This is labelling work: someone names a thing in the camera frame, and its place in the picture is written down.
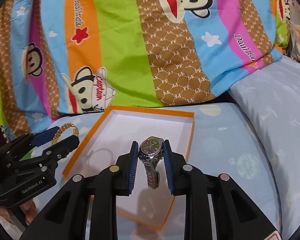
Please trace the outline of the left hand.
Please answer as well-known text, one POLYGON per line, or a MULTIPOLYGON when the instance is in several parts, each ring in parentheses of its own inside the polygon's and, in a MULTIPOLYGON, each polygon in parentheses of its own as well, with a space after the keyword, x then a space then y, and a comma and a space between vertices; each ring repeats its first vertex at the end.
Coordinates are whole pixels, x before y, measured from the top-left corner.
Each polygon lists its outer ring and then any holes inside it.
MULTIPOLYGON (((38 211, 37 211, 34 201, 31 199, 31 200, 25 202, 24 204, 22 204, 20 206, 20 208, 22 209, 22 211, 25 215, 24 220, 25 220, 26 224, 30 225, 31 222, 34 220, 34 218, 38 215, 38 211)), ((6 219, 8 222, 14 224, 14 222, 11 220, 11 215, 10 215, 9 211, 3 206, 0 206, 0 216, 3 217, 4 219, 6 219)))

